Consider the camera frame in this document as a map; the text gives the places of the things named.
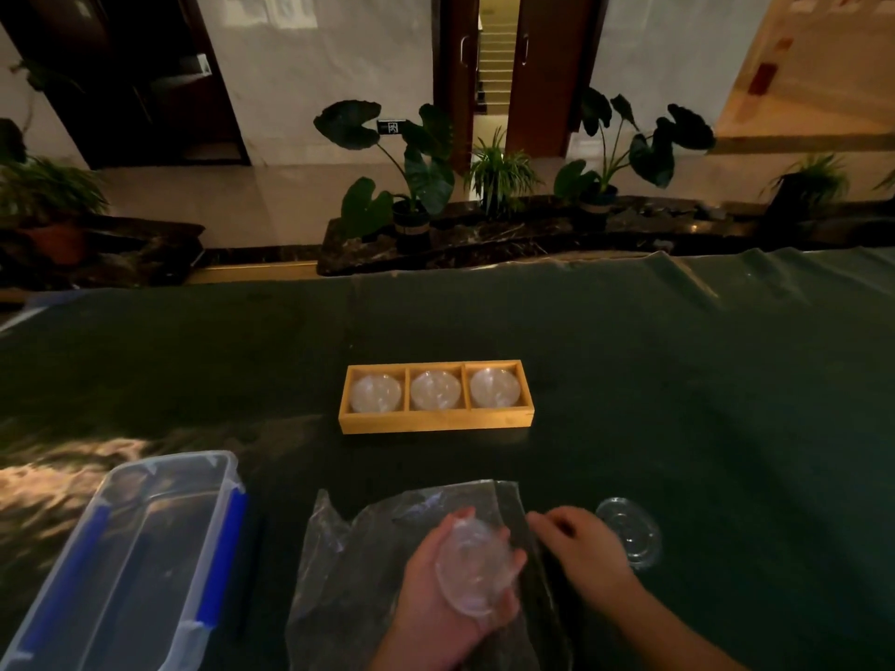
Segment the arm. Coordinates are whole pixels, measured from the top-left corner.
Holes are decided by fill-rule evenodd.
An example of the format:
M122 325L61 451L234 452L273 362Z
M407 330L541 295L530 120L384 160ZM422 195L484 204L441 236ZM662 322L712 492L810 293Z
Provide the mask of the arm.
M745 671L647 591L618 537L582 508L530 513L531 530L557 557L585 602L615 624L656 671Z
M455 520L473 513L474 509L468 508L448 515L407 561L395 616L367 671L450 671L485 636L519 614L519 600L512 588L503 592L488 619L461 615L441 595L435 576L441 542L454 528ZM501 536L508 541L509 530L501 530ZM525 552L517 549L513 559L518 573L525 565Z

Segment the large leaf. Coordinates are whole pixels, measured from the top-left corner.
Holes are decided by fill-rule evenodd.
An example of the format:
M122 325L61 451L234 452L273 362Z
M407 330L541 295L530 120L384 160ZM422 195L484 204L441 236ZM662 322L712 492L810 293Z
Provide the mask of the large leaf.
M597 180L596 171L585 170L584 160L575 160L565 165L557 172L557 178L553 181L553 194L566 202L576 202L588 186Z
M599 123L609 127L612 122L612 107L609 99L593 87L585 89L581 99L581 123L585 125L588 136L596 136Z
M612 107L616 109L616 112L619 115L621 115L622 120L627 120L628 122L633 124L634 129L640 131L637 123L633 121L633 111L631 110L631 104L627 101L626 98L619 94L614 99L612 99Z
M0 164L23 163L25 142L18 125L7 118L0 118Z
M444 211L454 192L454 170L450 164L438 158L426 164L419 149L409 145L404 151L404 174L410 191L427 212L435 215Z
M362 238L391 223L394 199L382 191L373 199L376 183L363 176L357 179L342 198L342 219L339 228L346 238Z
M702 116L675 103L668 107L668 112L671 113L675 122L672 124L667 118L660 118L660 120L672 125L669 131L672 140L677 145L690 150L711 150L715 147L714 132L711 131L711 127L705 123Z
M631 141L631 168L642 179L659 188L667 188L674 177L674 150L671 146L671 131L660 126L653 134L653 141L643 134L636 134Z
M48 68L42 63L32 61L31 59L22 59L15 66L9 68L9 70L13 73L25 70L28 73L28 84L36 92L46 91L48 87L52 86L72 87L80 92L84 91L81 89L81 85L75 82L71 77L62 75L61 72L57 72L56 70Z
M448 114L431 103L420 108L422 126L409 120L401 125L401 136L407 145L423 155L446 160L454 147L454 126Z
M375 120L382 106L370 101L339 101L314 118L314 127L336 145L363 150L379 143L379 133L364 127Z

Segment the left hand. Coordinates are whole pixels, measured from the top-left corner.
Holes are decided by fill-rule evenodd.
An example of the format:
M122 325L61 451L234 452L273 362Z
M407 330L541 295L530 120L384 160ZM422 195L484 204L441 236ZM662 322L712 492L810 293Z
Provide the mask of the left hand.
M487 619L474 619L453 609L441 594L435 576L435 560L454 523L469 518L467 508L445 517L407 561L404 583L397 598L392 624L379 644L368 671L450 671L463 661L492 631L512 622L519 614L519 599L510 587ZM509 540L509 530L499 532ZM513 552L518 574L525 565L521 549Z

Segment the staircase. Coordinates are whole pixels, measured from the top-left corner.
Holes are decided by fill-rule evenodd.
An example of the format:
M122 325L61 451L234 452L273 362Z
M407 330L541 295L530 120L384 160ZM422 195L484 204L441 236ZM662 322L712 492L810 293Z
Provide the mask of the staircase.
M476 112L488 115L509 113L517 23L518 10L512 15L509 13L482 13Z

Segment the white wall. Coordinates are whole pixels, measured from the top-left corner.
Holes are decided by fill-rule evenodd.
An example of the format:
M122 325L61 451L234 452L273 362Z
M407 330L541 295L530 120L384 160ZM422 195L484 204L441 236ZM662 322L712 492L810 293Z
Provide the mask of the white wall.
M655 127L669 103L713 124L770 2L610 0L591 86L608 98L625 96L644 130ZM601 155L584 130L572 135L568 157Z
M9 118L21 127L28 115L31 87L24 75L13 75L8 70L9 66L16 65L19 61L21 55L6 34L6 29L0 26L0 117ZM34 96L34 118L25 135L25 145L28 145L31 155L53 157L87 168L72 137L42 94Z
M431 0L199 0L242 140L255 165L387 162L345 151L313 126L356 98L382 117L432 99ZM402 156L400 137L383 145Z

